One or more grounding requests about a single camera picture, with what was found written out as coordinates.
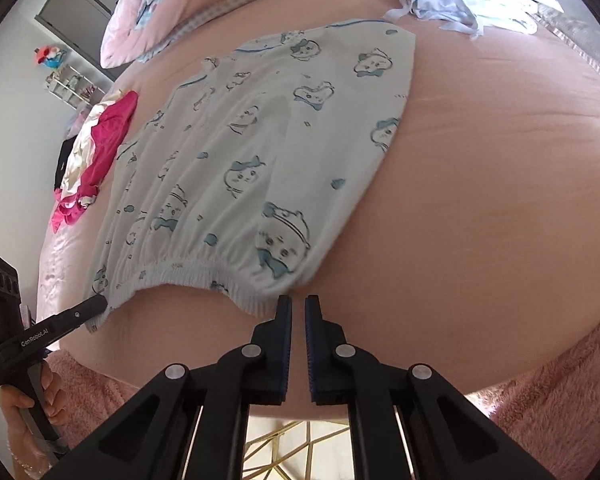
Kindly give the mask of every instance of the bracelet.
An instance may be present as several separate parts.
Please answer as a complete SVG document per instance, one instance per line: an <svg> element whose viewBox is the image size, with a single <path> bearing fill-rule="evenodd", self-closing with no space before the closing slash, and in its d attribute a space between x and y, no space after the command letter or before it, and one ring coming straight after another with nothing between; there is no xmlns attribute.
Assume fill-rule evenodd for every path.
<svg viewBox="0 0 600 480"><path fill-rule="evenodd" d="M33 478L33 480L40 480L43 477L43 475L46 473L46 471L36 471L30 465L27 465L24 462L22 462L15 455L15 453L11 450L11 444L9 444L9 440L8 439L7 439L7 449L9 450L9 453L11 453L11 457L16 461L16 463L23 469L23 471L27 474L27 476L29 476L30 478Z"/></svg>

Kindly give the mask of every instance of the gray cabinet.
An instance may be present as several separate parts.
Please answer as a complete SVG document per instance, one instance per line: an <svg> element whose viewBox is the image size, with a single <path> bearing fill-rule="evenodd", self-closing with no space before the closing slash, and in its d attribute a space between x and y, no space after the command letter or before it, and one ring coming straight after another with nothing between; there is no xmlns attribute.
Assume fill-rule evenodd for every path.
<svg viewBox="0 0 600 480"><path fill-rule="evenodd" d="M127 67L100 66L100 45L118 0L48 0L36 16L71 49L115 80Z"/></svg>

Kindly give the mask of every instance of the magenta clothing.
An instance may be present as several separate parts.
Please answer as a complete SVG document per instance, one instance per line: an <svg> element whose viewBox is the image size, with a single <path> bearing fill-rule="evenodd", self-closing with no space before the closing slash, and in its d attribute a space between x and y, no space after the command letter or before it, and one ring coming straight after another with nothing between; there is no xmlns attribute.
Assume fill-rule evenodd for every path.
<svg viewBox="0 0 600 480"><path fill-rule="evenodd" d="M51 226L55 233L58 232L62 222L74 225L89 204L95 202L98 186L113 164L118 147L129 130L137 105L138 94L133 91L128 92L120 101L107 107L100 116L98 124L91 128L91 139L95 145L93 161L80 176L77 193L61 199L61 190L55 192L58 205L51 217Z"/></svg>

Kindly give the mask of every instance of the pink bedsheet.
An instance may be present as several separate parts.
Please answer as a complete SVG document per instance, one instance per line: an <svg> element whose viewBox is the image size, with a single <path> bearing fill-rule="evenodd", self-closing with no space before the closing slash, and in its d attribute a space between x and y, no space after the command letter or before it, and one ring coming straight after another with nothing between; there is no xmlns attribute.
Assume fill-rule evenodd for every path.
<svg viewBox="0 0 600 480"><path fill-rule="evenodd" d="M397 6L259 0L213 20L119 79L139 93L130 136L205 57ZM325 316L382 361L429 362L475 391L537 368L600 322L600 78L546 30L489 30L470 41L409 16L400 26L416 34L400 129L315 281L294 300L320 294ZM47 234L41 316L82 299L111 180L77 226ZM140 385L165 364L209 364L244 342L253 321L225 300L146 291L96 334L78 330L62 344L83 365ZM308 404L301 325L280 416L338 415Z"/></svg>

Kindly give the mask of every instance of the cartoon print fabric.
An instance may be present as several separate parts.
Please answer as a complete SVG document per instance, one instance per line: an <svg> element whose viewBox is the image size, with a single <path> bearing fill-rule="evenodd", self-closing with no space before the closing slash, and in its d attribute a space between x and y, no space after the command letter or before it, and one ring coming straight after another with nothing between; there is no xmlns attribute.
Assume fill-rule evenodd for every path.
<svg viewBox="0 0 600 480"><path fill-rule="evenodd" d="M85 297L163 283L272 312L307 283L398 135L414 35L350 20L203 63L116 160Z"/></svg>

